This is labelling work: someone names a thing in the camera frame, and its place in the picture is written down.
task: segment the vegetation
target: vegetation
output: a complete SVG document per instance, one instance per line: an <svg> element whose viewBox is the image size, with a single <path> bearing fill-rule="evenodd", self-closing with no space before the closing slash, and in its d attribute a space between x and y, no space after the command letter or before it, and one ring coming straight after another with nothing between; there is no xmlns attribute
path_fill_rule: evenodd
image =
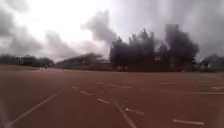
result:
<svg viewBox="0 0 224 128"><path fill-rule="evenodd" d="M46 67L46 66L52 66L54 62L46 57L36 58L30 55L26 55L24 57L16 57L4 54L0 56L0 64Z"/></svg>
<svg viewBox="0 0 224 128"><path fill-rule="evenodd" d="M198 45L178 25L166 26L165 43L158 41L154 33L145 29L133 34L129 42L120 37L112 43L110 61L115 67L142 71L182 71L193 70Z"/></svg>
<svg viewBox="0 0 224 128"><path fill-rule="evenodd" d="M199 52L188 33L178 25L169 24L165 28L165 39L155 38L153 32L143 29L124 42L120 37L111 42L109 60L102 55L87 53L68 58L55 64L58 68L88 70L122 70L122 71L224 71L224 57L216 54L196 62ZM1 55L0 64L24 65L34 67L52 66L49 58L34 56L16 57Z"/></svg>

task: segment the ground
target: ground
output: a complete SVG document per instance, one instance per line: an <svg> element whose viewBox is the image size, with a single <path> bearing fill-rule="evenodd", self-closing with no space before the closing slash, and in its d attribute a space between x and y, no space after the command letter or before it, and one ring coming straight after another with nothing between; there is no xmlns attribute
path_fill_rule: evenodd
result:
<svg viewBox="0 0 224 128"><path fill-rule="evenodd" d="M0 70L0 127L223 128L224 73Z"/></svg>

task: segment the cloud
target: cloud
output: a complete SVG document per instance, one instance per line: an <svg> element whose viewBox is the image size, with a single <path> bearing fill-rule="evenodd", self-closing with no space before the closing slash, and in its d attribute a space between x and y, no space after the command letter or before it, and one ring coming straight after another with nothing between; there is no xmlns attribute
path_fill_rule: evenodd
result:
<svg viewBox="0 0 224 128"><path fill-rule="evenodd" d="M9 36L14 27L12 15L0 8L0 37Z"/></svg>
<svg viewBox="0 0 224 128"><path fill-rule="evenodd" d="M108 44L116 40L116 33L109 26L109 13L98 12L93 16L83 28L92 32L93 39L96 41L104 41Z"/></svg>
<svg viewBox="0 0 224 128"><path fill-rule="evenodd" d="M0 54L36 55L41 45L26 28L17 27L13 16L0 7Z"/></svg>
<svg viewBox="0 0 224 128"><path fill-rule="evenodd" d="M55 32L48 32L46 34L48 44L46 47L46 55L55 59L65 59L77 55L77 52L68 44L64 43L60 36Z"/></svg>
<svg viewBox="0 0 224 128"><path fill-rule="evenodd" d="M26 0L5 0L5 1L7 5L15 11L26 12L29 10Z"/></svg>

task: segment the treeline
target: treeline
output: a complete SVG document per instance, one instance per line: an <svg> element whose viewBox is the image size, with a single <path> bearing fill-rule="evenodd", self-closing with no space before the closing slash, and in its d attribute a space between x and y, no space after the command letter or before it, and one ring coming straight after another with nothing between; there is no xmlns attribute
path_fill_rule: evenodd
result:
<svg viewBox="0 0 224 128"><path fill-rule="evenodd" d="M195 70L198 45L178 25L167 25L165 34L165 39L159 40L143 29L128 42L118 37L110 48L112 65L129 71Z"/></svg>
<svg viewBox="0 0 224 128"><path fill-rule="evenodd" d="M49 58L36 58L35 56L26 55L23 57L17 57L9 54L3 54L0 56L0 64L6 65L23 65L33 67L49 67L54 65L54 61Z"/></svg>

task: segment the white lane line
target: white lane line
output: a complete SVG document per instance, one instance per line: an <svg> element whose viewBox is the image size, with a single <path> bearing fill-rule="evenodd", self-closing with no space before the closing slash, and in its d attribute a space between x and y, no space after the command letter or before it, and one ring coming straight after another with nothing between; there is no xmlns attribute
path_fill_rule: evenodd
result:
<svg viewBox="0 0 224 128"><path fill-rule="evenodd" d="M73 89L75 89L75 90L77 90L77 89L78 89L78 87L75 87L75 86L72 86L72 88L73 88Z"/></svg>
<svg viewBox="0 0 224 128"><path fill-rule="evenodd" d="M42 106L43 104L47 103L48 101L52 100L54 97L58 96L59 94L61 94L62 92L64 92L65 89L55 93L54 95L48 97L47 99L45 99L44 101L40 102L39 104L37 104L36 106L34 106L33 108L29 109L28 111L26 111L25 113L21 114L19 117L17 117L16 119L10 121L9 123L5 124L5 128L11 128L13 126L13 124L15 124L16 122L20 121L21 119L23 119L24 117L28 116L31 112L35 111L37 108L39 108L40 106Z"/></svg>
<svg viewBox="0 0 224 128"><path fill-rule="evenodd" d="M102 99L97 99L98 101L101 101L101 102L103 102L103 103L105 103L105 104L109 104L110 102L108 102L108 101L105 101L105 100L102 100Z"/></svg>
<svg viewBox="0 0 224 128"><path fill-rule="evenodd" d="M121 113L121 115L124 117L124 119L126 120L126 122L128 123L128 125L131 128L137 128L137 126L135 125L135 123L131 120L131 118L124 112L124 110L122 110L117 102L114 102L115 107L119 110L119 112Z"/></svg>
<svg viewBox="0 0 224 128"><path fill-rule="evenodd" d="M85 94L85 95L88 95L88 96L91 96L91 94L89 94L88 92L85 92L85 91L81 91L82 94Z"/></svg>
<svg viewBox="0 0 224 128"><path fill-rule="evenodd" d="M187 121L187 120L179 120L179 119L173 119L174 123L182 123L182 124L191 124L191 125L205 125L204 122L200 121Z"/></svg>
<svg viewBox="0 0 224 128"><path fill-rule="evenodd" d="M145 115L145 113L144 113L144 112L137 111L137 110L130 109L130 108L125 108L125 111L126 111L126 112L135 113L135 114L137 114L137 115Z"/></svg>
<svg viewBox="0 0 224 128"><path fill-rule="evenodd" d="M212 86L211 89L222 90L222 89L224 89L224 86Z"/></svg>

